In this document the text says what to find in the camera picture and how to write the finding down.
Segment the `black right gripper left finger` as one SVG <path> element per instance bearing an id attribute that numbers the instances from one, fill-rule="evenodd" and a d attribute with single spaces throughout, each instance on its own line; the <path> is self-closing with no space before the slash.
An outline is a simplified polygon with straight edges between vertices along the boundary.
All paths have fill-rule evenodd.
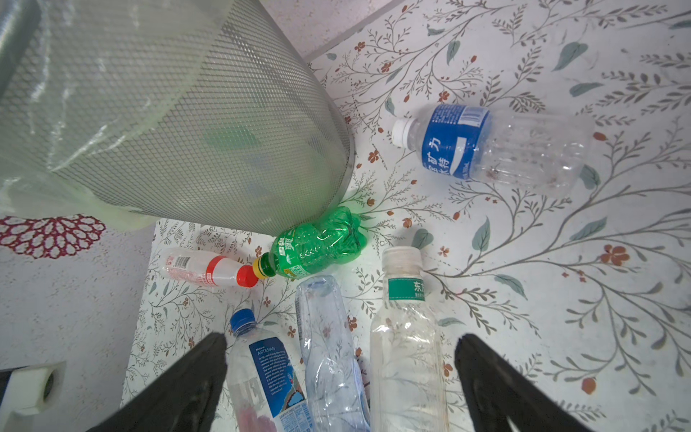
<path id="1" fill-rule="evenodd" d="M 93 431 L 209 431 L 226 378 L 227 340 L 211 333 Z"/>

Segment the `clear bottle blue cap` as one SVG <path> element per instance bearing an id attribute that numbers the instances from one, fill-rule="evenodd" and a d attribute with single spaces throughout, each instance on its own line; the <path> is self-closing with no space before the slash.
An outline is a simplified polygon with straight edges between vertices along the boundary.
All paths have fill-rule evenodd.
<path id="1" fill-rule="evenodd" d="M 238 430 L 315 430 L 291 350 L 250 309 L 235 312 L 230 329 L 226 383 Z"/>

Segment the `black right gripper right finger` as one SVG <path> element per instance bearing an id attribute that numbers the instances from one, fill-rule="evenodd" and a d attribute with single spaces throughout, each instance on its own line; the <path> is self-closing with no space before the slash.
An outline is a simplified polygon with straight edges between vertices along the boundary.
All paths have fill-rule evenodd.
<path id="1" fill-rule="evenodd" d="M 587 431 L 473 334 L 458 339 L 455 369 L 476 431 Z"/>

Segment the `clear crushed water bottle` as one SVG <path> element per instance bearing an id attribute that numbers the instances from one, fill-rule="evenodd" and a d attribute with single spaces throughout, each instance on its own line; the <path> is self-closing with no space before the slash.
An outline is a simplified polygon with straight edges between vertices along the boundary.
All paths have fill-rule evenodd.
<path id="1" fill-rule="evenodd" d="M 302 281 L 295 298 L 305 390 L 317 431 L 369 431 L 370 412 L 338 283 Z"/>

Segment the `clear bottle white cap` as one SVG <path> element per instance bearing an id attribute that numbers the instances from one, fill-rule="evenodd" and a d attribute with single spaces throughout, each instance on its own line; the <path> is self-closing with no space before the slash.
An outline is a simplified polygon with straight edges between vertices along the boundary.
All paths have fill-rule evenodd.
<path id="1" fill-rule="evenodd" d="M 417 248 L 381 256 L 383 304 L 370 334 L 370 409 L 374 431 L 446 431 L 440 331 L 426 303 Z"/>

